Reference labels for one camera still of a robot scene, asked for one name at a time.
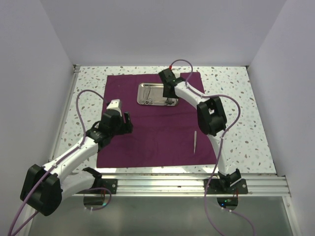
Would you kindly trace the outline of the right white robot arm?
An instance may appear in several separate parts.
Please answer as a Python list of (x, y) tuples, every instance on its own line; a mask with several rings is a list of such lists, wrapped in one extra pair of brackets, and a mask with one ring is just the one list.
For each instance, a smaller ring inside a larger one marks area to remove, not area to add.
[[(205, 134), (213, 147), (217, 161), (214, 170), (218, 171), (218, 179), (208, 186), (215, 186), (222, 192), (230, 193), (241, 181), (242, 177), (234, 162), (223, 154), (223, 138), (226, 132), (237, 123), (241, 108), (238, 102), (227, 95), (206, 95), (189, 84), (187, 79), (177, 77), (171, 68), (158, 73), (163, 83), (163, 97), (181, 98), (192, 105), (197, 112), (197, 123), (200, 131)], [(227, 126), (227, 117), (221, 102), (221, 97), (233, 101), (238, 110), (237, 118)]]

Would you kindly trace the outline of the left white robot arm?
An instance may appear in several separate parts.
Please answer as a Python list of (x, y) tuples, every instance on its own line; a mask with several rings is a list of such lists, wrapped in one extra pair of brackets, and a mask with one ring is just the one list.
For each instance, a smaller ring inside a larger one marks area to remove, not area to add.
[(85, 167), (76, 175), (72, 172), (109, 145), (115, 136), (129, 134), (132, 129), (128, 112), (107, 110), (100, 122), (87, 130), (76, 146), (43, 166), (34, 164), (28, 169), (20, 199), (44, 216), (49, 216), (73, 194), (108, 191), (102, 183), (101, 173), (95, 169)]

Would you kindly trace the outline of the steel tweezers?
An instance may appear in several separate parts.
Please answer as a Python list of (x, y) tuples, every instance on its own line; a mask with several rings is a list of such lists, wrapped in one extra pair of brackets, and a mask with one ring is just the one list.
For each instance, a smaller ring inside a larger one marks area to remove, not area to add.
[(197, 131), (194, 131), (194, 138), (193, 138), (193, 154), (196, 152), (196, 143), (197, 143)]

